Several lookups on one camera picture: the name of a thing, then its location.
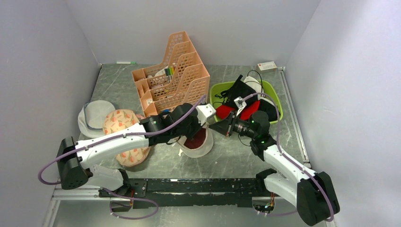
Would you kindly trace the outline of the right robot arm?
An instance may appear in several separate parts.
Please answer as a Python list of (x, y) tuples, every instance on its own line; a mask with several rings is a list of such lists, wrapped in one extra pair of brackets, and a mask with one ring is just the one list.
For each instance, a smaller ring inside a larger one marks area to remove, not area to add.
[(222, 135), (236, 132), (251, 139), (251, 151), (272, 169), (257, 174), (255, 190), (261, 196), (270, 192), (279, 195), (297, 210), (309, 226), (321, 221), (332, 221), (340, 205), (330, 176), (317, 173), (291, 157), (270, 134), (270, 121), (266, 112), (256, 111), (248, 120), (237, 118), (235, 112), (210, 128)]

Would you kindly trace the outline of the white mesh laundry bag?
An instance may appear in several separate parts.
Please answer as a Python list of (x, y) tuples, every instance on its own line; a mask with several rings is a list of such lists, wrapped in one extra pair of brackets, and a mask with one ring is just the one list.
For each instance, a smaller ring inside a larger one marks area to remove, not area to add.
[(214, 139), (212, 130), (208, 126), (202, 127), (197, 134), (188, 139), (183, 136), (178, 140), (181, 151), (190, 158), (200, 158), (207, 155), (213, 148)]

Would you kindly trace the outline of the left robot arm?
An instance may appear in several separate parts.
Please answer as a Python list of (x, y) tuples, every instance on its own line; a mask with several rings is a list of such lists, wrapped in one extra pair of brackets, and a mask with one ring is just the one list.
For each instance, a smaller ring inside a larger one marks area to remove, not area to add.
[(93, 140), (75, 142), (72, 137), (64, 138), (57, 153), (61, 187), (72, 190), (89, 184), (126, 196), (131, 190), (126, 174), (98, 163), (127, 150), (167, 143), (178, 137), (192, 139), (215, 114), (210, 104), (195, 107), (184, 103), (171, 112), (149, 116), (124, 130)]

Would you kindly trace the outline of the dark red bra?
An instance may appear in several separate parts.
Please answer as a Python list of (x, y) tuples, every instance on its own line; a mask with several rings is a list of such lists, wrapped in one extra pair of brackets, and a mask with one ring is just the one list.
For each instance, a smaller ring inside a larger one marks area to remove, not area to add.
[(187, 139), (184, 146), (188, 149), (200, 148), (206, 140), (206, 128), (201, 128), (192, 139)]

